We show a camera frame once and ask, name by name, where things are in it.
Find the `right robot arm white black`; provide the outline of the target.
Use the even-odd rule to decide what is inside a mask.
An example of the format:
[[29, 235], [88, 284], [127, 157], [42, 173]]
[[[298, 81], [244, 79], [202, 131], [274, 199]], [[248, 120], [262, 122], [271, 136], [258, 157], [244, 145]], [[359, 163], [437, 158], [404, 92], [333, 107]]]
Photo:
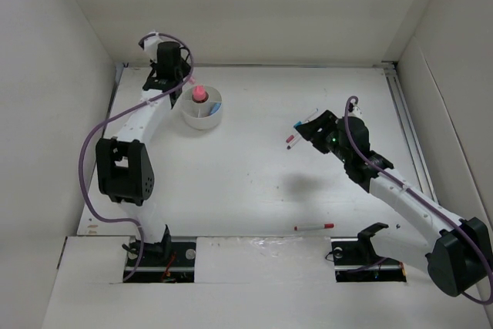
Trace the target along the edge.
[[415, 267], [451, 297], [492, 279], [486, 225], [476, 217], [466, 220], [446, 210], [412, 186], [392, 162], [371, 149], [368, 128], [357, 111], [351, 105], [338, 118], [326, 110], [294, 128], [319, 153], [337, 157], [351, 181], [386, 203], [421, 235], [416, 242], [407, 241], [396, 227], [374, 223], [357, 235], [358, 257], [370, 265], [392, 259]]

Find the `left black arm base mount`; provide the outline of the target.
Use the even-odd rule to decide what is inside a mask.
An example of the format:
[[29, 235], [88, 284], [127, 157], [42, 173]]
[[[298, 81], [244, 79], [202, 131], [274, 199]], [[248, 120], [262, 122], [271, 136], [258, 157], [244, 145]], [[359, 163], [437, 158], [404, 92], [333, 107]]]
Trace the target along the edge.
[[197, 239], [195, 237], [172, 237], [166, 227], [158, 243], [146, 243], [139, 263], [140, 242], [132, 240], [123, 244], [126, 265], [124, 283], [142, 284], [191, 284], [194, 282]]

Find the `red capped white pen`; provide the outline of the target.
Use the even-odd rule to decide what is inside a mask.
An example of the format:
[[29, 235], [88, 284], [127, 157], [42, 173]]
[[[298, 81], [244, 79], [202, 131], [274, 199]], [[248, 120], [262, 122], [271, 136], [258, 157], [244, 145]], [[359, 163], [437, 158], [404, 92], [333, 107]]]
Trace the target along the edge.
[[333, 223], [317, 223], [317, 224], [304, 224], [304, 225], [296, 225], [293, 230], [297, 232], [304, 231], [316, 231], [316, 230], [329, 230], [333, 229]]

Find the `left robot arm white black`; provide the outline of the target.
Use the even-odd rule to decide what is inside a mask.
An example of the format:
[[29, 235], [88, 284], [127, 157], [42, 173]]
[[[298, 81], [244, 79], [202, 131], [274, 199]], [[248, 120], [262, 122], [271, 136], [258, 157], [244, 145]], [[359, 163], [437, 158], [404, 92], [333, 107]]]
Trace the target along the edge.
[[192, 64], [189, 49], [169, 35], [151, 32], [139, 46], [151, 65], [141, 91], [141, 106], [128, 115], [117, 134], [97, 142], [96, 167], [100, 193], [119, 204], [127, 217], [140, 222], [147, 243], [145, 255], [160, 265], [171, 258], [172, 247], [163, 240], [165, 222], [149, 202], [156, 181], [147, 146], [191, 77]]

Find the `pink glue bottle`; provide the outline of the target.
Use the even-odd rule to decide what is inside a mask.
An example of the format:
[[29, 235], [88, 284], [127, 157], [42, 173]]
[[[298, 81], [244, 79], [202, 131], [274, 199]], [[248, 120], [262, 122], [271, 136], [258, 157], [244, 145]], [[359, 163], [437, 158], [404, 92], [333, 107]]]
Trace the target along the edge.
[[209, 95], [208, 92], [206, 91], [205, 86], [199, 85], [199, 86], [194, 86], [192, 89], [192, 100], [197, 103], [201, 104], [204, 103], [208, 100]]

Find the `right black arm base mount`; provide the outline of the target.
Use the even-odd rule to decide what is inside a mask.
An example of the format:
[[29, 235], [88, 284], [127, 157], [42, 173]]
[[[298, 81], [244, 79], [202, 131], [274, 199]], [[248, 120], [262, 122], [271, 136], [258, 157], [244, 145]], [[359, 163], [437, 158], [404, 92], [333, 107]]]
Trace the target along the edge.
[[337, 283], [406, 283], [402, 262], [376, 254], [371, 238], [387, 224], [374, 223], [355, 237], [331, 237], [331, 251], [325, 260], [334, 264]]

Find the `blue highlighter marker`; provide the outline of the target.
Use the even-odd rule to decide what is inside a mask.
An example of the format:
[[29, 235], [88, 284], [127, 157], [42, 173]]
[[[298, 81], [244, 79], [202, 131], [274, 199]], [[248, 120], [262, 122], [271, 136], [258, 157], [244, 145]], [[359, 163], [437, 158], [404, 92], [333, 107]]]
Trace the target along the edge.
[[220, 102], [217, 102], [213, 106], [213, 108], [211, 109], [210, 114], [212, 115], [212, 114], [216, 113], [220, 109], [220, 107], [221, 107], [221, 103]]

